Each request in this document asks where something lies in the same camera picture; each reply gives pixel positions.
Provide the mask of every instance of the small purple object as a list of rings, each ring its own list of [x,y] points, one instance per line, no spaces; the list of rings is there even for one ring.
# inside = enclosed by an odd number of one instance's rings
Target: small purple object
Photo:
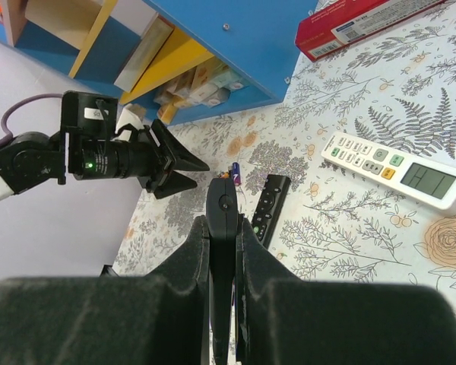
[[[242,177],[240,175],[240,164],[238,162],[233,162],[233,168],[231,173],[233,181],[235,182],[235,186],[242,185]]]

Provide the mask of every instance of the yellow shelf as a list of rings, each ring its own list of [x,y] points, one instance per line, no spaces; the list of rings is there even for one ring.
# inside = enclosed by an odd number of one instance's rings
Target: yellow shelf
[[[15,46],[24,30],[27,0],[2,0],[3,25],[9,46]]]
[[[76,74],[78,73],[81,65],[83,65],[83,62],[90,52],[91,47],[93,46],[95,40],[97,40],[97,37],[100,35],[101,30],[105,26],[105,23],[111,15],[117,2],[118,0],[105,0],[103,7],[97,16],[97,19],[94,21],[90,32],[86,36],[83,46],[80,48],[78,57],[76,57],[76,61],[74,61],[73,67],[69,72],[70,78],[76,77]]]
[[[174,29],[135,85],[134,90],[131,93],[124,93],[120,98],[120,103],[130,103],[211,57],[214,55],[201,44],[187,36],[179,28]]]

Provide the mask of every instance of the black object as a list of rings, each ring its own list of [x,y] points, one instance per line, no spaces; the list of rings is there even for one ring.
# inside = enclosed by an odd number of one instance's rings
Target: black object
[[[252,218],[252,226],[260,243],[268,249],[274,235],[283,203],[289,192],[290,178],[268,175]]]
[[[214,269],[227,277],[233,266],[229,257],[211,261],[211,236],[229,246],[233,232],[234,205],[220,213],[229,197],[235,202],[233,181],[223,181],[212,182],[208,218],[195,218],[187,240],[144,278],[0,283],[0,363],[209,365],[209,315],[224,312],[209,310],[217,285],[210,269],[221,265]],[[212,214],[226,218],[215,234]],[[259,243],[248,220],[236,221],[236,357],[243,365],[456,365],[456,319],[437,291],[302,281]]]
[[[100,276],[119,276],[111,265],[103,265]]]
[[[207,226],[210,232],[210,315],[216,363],[228,361],[230,318],[235,278],[238,204],[232,179],[214,179],[207,192]]]
[[[78,180],[138,178],[156,198],[193,189],[196,182],[174,170],[209,171],[158,119],[137,130],[127,125],[115,133],[118,100],[69,91],[62,98],[61,129],[49,137],[28,132],[0,148],[0,177],[14,194],[48,179],[66,183],[65,150],[69,137],[68,172]],[[114,138],[131,132],[130,141]]]

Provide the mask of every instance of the white remote control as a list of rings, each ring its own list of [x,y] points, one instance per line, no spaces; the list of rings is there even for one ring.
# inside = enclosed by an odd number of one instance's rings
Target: white remote control
[[[383,144],[335,132],[321,155],[339,167],[425,203],[446,216],[456,214],[456,168]]]

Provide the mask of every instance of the floral tablecloth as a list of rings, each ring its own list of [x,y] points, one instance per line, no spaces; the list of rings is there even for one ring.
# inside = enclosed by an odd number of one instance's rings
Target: floral tablecloth
[[[301,56],[282,104],[170,130],[211,172],[190,174],[196,190],[141,196],[119,274],[145,275],[172,253],[204,213],[211,179],[238,161],[239,210],[250,218],[267,174],[292,179],[270,251],[295,274],[427,285],[456,314],[456,217],[320,155],[334,131],[345,131],[456,167],[456,0],[320,62]]]

